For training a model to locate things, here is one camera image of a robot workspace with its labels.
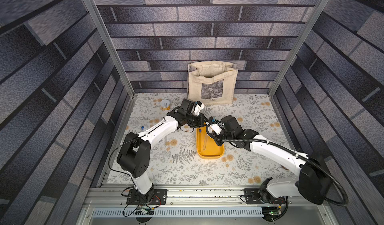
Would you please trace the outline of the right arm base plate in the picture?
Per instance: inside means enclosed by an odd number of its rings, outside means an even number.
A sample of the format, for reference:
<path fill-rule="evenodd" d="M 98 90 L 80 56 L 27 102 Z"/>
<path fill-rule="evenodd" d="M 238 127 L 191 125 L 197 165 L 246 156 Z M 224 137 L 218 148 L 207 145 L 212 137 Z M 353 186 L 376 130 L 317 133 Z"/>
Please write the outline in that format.
<path fill-rule="evenodd" d="M 251 188 L 244 189 L 244 198 L 247 205 L 284 205 L 286 199 L 284 197 L 274 198 L 266 190 Z"/>

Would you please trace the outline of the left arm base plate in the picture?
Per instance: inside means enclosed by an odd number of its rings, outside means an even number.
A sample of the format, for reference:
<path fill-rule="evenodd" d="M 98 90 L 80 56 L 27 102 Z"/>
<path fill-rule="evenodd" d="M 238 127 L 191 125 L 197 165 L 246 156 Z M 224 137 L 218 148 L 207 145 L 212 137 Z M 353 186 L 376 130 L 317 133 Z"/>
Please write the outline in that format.
<path fill-rule="evenodd" d="M 129 190 L 127 205 L 155 205 L 162 206 L 167 202 L 167 189 L 153 189 L 147 195 L 142 195 L 135 189 Z"/>

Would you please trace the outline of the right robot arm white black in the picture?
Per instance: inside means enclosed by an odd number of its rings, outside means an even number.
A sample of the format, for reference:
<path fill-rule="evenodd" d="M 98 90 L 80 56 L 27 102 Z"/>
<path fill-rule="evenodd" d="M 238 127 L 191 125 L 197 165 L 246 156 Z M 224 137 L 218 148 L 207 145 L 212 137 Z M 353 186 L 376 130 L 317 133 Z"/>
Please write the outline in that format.
<path fill-rule="evenodd" d="M 264 204 L 282 197 L 302 197 L 316 205 L 325 201 L 332 180 L 325 175 L 327 169 L 319 157 L 291 150 L 273 143 L 257 131 L 243 129 L 231 115 L 220 121 L 210 117 L 207 124 L 207 132 L 217 145 L 229 142 L 237 148 L 263 155 L 294 174 L 284 179 L 263 181 L 258 194 Z"/>

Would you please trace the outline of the white wipe cloth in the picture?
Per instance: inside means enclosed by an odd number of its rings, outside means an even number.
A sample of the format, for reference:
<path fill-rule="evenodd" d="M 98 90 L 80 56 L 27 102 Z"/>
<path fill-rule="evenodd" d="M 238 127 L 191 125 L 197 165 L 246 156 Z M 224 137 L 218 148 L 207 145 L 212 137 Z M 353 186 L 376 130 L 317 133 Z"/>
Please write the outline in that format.
<path fill-rule="evenodd" d="M 207 133 L 209 133 L 211 135 L 215 134 L 215 131 L 213 130 L 212 125 L 208 125 L 207 126 Z"/>

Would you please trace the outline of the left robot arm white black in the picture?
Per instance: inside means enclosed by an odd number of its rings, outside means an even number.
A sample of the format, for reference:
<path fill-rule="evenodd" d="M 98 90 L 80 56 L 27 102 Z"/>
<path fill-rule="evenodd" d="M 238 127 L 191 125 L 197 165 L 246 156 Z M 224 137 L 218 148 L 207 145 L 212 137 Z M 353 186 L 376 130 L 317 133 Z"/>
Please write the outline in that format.
<path fill-rule="evenodd" d="M 203 127 L 207 120 L 202 112 L 204 107 L 200 101 L 185 98 L 180 106 L 168 112 L 153 127 L 138 134 L 131 132 L 126 135 L 117 155 L 117 163 L 130 176 L 138 202 L 147 204 L 155 196 L 154 184 L 147 174 L 152 146 L 184 125 Z"/>

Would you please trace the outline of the yellow plastic tray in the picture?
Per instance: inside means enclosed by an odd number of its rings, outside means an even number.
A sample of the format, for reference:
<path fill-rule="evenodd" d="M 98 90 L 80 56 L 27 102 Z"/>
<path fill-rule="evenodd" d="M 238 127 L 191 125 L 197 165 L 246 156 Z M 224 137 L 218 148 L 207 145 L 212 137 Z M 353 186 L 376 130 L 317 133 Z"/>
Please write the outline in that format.
<path fill-rule="evenodd" d="M 197 152 L 202 159 L 219 159 L 225 154 L 225 148 L 223 146 L 217 146 L 215 141 L 208 135 L 208 143 L 206 150 L 203 151 L 203 143 L 206 133 L 206 127 L 198 128 L 196 132 L 197 138 Z"/>

